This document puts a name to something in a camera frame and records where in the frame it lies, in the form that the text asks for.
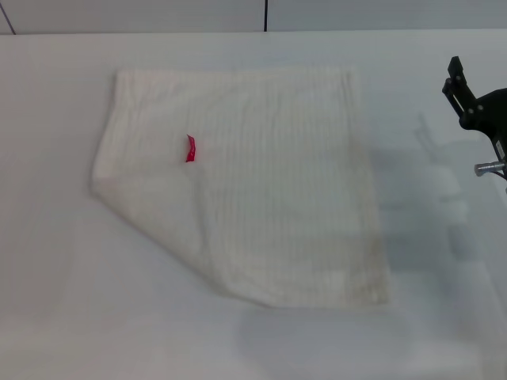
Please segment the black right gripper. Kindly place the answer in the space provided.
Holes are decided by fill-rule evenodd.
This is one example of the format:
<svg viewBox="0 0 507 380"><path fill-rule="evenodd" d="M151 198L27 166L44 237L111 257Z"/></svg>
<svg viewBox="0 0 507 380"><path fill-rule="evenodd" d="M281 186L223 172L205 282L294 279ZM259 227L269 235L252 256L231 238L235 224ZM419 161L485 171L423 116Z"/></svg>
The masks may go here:
<svg viewBox="0 0 507 380"><path fill-rule="evenodd" d="M483 133L497 157L506 159L506 89L476 98L467 85L458 56L451 58L448 75L442 93L459 117L461 128Z"/></svg>

